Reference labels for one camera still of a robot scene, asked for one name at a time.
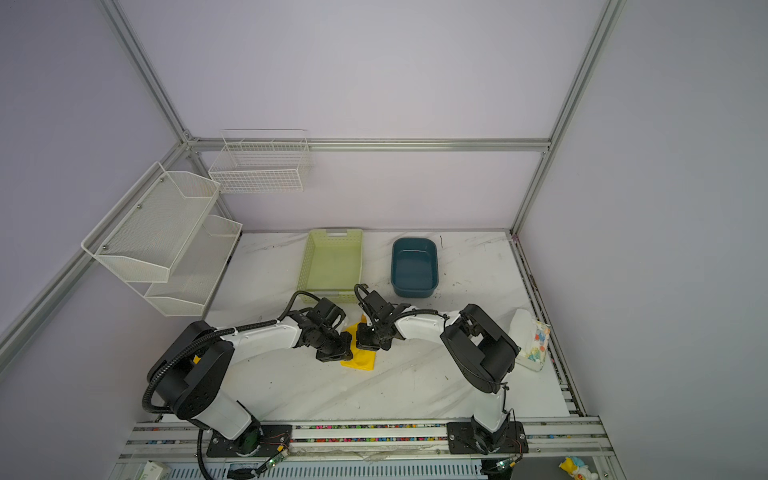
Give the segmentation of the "yellow paper napkin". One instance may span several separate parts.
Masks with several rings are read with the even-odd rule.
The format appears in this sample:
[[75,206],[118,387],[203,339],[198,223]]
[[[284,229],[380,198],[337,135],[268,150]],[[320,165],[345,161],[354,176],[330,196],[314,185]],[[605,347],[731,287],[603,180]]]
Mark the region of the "yellow paper napkin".
[[348,327],[345,332],[351,335],[350,351],[352,353],[351,360],[342,360],[340,365],[345,368],[371,372],[375,367],[376,353],[369,350],[361,350],[357,347],[357,327],[361,326],[361,323]]

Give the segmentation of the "light green plastic basket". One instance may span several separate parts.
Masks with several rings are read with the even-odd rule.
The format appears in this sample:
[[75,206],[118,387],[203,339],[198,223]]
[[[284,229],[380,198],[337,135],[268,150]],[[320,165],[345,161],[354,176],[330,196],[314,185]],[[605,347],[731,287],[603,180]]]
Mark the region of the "light green plastic basket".
[[313,229],[308,233],[297,290],[338,303],[355,303],[354,286],[361,282],[361,229]]

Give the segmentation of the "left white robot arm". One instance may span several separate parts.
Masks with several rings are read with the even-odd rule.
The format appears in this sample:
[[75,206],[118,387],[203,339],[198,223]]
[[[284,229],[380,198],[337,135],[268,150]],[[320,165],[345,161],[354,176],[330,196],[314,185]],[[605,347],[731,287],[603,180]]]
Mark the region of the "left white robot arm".
[[328,298],[299,291],[315,301],[295,309],[290,301],[277,318],[217,329],[204,320],[190,323],[147,374],[143,410],[172,414],[225,439],[256,444],[261,423],[223,387],[231,366],[277,350],[309,347],[321,362],[353,358],[351,335],[338,327],[346,319]]

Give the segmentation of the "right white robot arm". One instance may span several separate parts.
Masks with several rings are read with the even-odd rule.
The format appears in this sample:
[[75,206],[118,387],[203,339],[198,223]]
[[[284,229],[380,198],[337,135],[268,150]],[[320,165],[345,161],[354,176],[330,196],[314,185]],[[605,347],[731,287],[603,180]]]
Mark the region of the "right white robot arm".
[[473,413],[449,428],[456,442],[472,453],[489,455],[515,440],[518,429],[506,407],[506,376],[515,368],[520,347],[480,306],[442,313],[408,303],[391,303],[365,284],[353,287],[367,322],[357,328],[356,348],[388,351],[395,340],[423,340],[445,347],[464,379],[474,388]]

